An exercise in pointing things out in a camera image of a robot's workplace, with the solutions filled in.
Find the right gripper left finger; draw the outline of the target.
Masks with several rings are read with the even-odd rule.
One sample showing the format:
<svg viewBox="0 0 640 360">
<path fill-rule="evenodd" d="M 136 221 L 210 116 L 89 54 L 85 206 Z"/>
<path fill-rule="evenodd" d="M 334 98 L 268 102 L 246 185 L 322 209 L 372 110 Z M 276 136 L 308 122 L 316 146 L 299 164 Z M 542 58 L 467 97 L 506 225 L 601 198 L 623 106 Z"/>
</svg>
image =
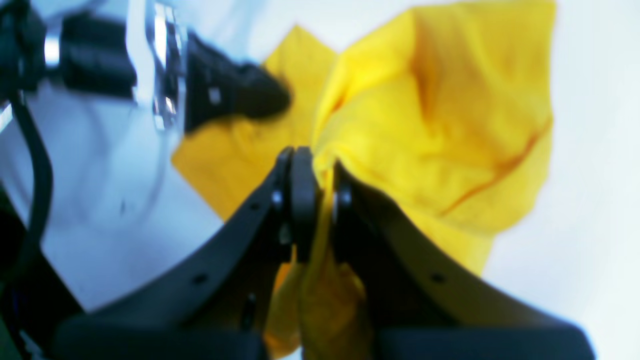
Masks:
<svg viewBox="0 0 640 360">
<path fill-rule="evenodd" d="M 160 278 L 55 331 L 55 360 L 267 360 L 281 264 L 311 257 L 319 208 L 310 148 L 288 146 L 201 248 Z"/>
</svg>

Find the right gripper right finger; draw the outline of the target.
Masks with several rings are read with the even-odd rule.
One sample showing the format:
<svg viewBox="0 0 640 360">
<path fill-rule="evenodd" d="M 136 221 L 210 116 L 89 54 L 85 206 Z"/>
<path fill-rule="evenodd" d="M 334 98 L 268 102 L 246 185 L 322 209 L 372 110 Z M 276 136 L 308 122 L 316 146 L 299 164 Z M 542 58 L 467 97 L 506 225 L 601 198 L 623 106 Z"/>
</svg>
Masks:
<svg viewBox="0 0 640 360">
<path fill-rule="evenodd" d="M 334 167 L 333 246 L 365 289 L 373 360 L 593 360 L 582 329 L 472 274 Z"/>
</svg>

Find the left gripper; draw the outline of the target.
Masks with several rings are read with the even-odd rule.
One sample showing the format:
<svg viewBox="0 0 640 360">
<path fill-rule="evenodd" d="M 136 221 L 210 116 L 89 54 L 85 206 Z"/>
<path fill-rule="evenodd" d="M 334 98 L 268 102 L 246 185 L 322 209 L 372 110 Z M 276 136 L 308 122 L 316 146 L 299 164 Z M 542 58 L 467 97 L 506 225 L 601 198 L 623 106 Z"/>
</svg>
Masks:
<svg viewBox="0 0 640 360">
<path fill-rule="evenodd" d="M 192 133 L 227 116 L 263 119 L 290 107 L 283 82 L 187 34 L 169 0 L 129 5 L 126 20 L 95 14 L 98 1 L 48 20 L 46 70 L 71 91 L 149 110 L 162 133 L 183 125 Z"/>
</svg>

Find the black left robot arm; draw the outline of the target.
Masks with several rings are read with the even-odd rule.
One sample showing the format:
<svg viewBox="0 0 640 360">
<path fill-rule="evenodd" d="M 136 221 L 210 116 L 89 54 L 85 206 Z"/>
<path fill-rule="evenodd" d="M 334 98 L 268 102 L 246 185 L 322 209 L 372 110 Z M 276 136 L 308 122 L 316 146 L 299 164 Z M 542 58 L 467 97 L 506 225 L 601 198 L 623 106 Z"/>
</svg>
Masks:
<svg viewBox="0 0 640 360">
<path fill-rule="evenodd" d="M 267 360 L 280 176 L 223 220 L 171 157 L 291 91 L 172 0 L 1 2 L 1 314 L 28 360 Z"/>
</svg>

